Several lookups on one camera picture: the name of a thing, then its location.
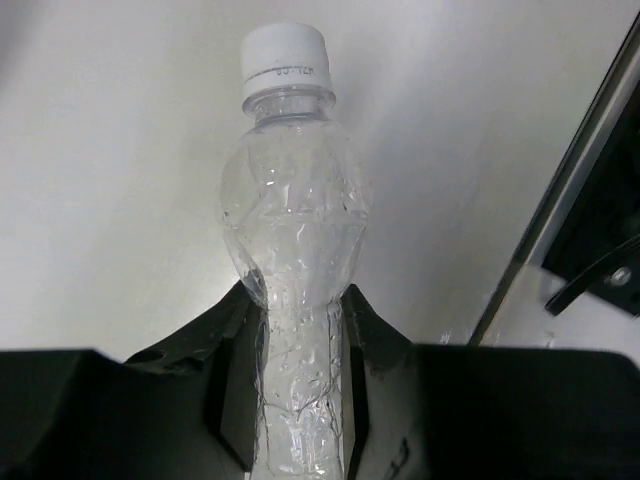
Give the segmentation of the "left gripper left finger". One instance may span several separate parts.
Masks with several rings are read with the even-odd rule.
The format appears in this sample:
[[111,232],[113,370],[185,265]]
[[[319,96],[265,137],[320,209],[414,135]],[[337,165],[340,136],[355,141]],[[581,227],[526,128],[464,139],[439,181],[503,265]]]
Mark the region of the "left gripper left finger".
[[253,461],[253,323],[242,284],[119,362],[92,349],[1,355],[5,479],[241,479]]

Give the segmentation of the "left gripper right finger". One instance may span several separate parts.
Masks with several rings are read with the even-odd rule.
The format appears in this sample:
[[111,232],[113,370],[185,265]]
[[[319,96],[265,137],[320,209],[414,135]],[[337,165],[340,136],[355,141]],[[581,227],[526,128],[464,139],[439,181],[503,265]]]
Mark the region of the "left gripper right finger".
[[613,352],[414,343],[350,286],[350,479],[635,479],[639,371]]

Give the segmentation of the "clear bottle white cap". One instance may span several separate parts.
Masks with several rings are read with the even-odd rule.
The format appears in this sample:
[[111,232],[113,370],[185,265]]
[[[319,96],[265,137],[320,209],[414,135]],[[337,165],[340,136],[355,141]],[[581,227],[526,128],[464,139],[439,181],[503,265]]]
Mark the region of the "clear bottle white cap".
[[261,310],[254,479],[340,479],[340,299],[372,204],[335,104],[323,35],[301,23],[241,45],[243,111],[253,127],[230,153],[220,218],[232,262]]

